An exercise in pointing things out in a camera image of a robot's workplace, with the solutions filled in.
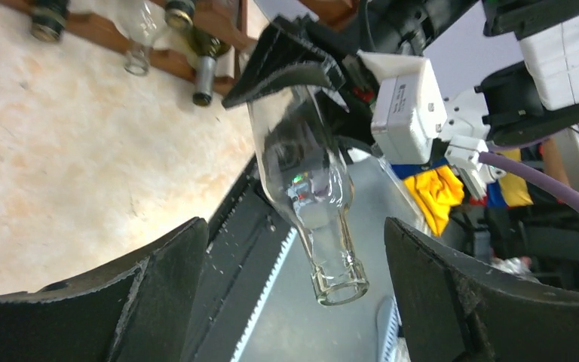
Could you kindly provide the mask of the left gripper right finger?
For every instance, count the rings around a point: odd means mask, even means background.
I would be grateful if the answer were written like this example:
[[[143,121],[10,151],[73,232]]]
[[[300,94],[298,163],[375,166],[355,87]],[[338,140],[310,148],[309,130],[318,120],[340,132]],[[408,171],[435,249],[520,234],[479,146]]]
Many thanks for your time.
[[[384,245],[413,361],[579,361],[579,293],[524,280],[395,218]]]

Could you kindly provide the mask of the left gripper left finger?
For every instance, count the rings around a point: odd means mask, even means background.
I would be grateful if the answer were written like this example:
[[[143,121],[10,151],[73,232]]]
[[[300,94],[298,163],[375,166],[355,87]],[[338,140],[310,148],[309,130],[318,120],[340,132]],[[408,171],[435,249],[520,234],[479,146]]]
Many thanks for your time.
[[[179,361],[207,222],[34,292],[0,295],[0,361]]]

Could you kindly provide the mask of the brown wooden wine rack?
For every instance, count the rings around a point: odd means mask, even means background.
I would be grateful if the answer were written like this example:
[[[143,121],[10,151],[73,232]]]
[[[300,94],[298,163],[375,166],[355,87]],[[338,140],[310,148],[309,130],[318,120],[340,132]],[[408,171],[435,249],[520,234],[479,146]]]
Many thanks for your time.
[[[165,1],[152,2],[164,9]],[[30,17],[32,1],[5,1],[3,4]],[[107,17],[101,16],[95,9],[95,1],[70,1],[63,33],[69,32],[125,56],[128,40],[114,24],[117,1],[103,1],[101,4],[109,9]],[[196,1],[194,25],[231,46],[226,54],[218,58],[213,85],[213,92],[223,96],[231,90],[240,75],[238,57],[256,43],[247,34],[247,6],[246,1]],[[196,55],[184,35],[167,24],[164,34],[155,43],[150,61],[149,71],[156,68],[195,82]]]

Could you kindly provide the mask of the olive wine bottle grey cap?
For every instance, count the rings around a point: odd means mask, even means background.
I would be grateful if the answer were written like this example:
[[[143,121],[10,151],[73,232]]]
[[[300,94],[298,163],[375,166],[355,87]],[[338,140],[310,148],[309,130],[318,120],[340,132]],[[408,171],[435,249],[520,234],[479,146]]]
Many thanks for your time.
[[[184,35],[188,46],[196,55],[192,102],[196,106],[207,107],[213,100],[218,58],[226,54],[231,46],[194,25],[196,1],[167,0],[164,10],[166,24]]]

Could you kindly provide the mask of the slim clear glass bottle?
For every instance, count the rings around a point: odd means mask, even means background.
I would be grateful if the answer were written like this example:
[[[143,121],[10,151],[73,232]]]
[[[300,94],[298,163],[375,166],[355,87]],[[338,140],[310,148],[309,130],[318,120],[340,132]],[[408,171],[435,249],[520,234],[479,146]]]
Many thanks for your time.
[[[146,76],[156,41],[164,34],[164,9],[152,1],[117,1],[114,24],[128,40],[124,69],[132,75]]]

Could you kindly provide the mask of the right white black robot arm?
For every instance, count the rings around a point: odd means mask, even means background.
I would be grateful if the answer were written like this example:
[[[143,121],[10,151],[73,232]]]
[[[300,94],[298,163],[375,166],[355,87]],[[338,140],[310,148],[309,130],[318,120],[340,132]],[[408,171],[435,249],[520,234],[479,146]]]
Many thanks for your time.
[[[232,108],[286,87],[338,91],[333,133],[367,145],[378,74],[362,51],[420,56],[471,7],[471,1],[362,1],[340,30],[309,16],[276,16],[263,30],[222,104]],[[579,1],[485,1],[488,37],[513,33],[523,60],[478,86],[489,107],[489,139],[499,146],[537,140],[579,122]]]

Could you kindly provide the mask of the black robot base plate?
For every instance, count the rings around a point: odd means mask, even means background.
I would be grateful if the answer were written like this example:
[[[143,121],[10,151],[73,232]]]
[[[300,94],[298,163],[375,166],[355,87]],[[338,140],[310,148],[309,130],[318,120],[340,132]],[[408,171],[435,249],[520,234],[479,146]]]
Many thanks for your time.
[[[231,360],[289,230],[251,159],[209,221],[183,361]]]

